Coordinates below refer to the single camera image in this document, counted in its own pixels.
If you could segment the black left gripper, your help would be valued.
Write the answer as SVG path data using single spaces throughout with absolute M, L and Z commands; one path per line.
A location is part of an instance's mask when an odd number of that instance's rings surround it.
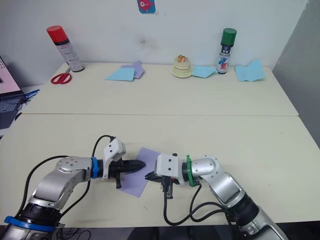
M 132 174 L 135 172 L 140 171 L 146 166 L 146 163 L 141 160 L 137 159 L 131 159 L 131 160 L 125 160 L 123 161 L 112 161 L 109 165 L 109 179 L 114 179 L 116 183 L 116 189 L 120 189 L 122 187 L 121 184 L 121 173 L 122 170 L 125 174 Z

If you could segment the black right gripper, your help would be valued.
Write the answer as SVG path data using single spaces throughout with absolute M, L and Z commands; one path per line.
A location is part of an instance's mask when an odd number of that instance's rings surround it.
M 161 183 L 161 189 L 164 192 L 166 199 L 173 199 L 173 184 L 179 185 L 179 181 L 169 176 L 156 176 L 154 171 L 149 172 L 144 176 L 148 181 Z

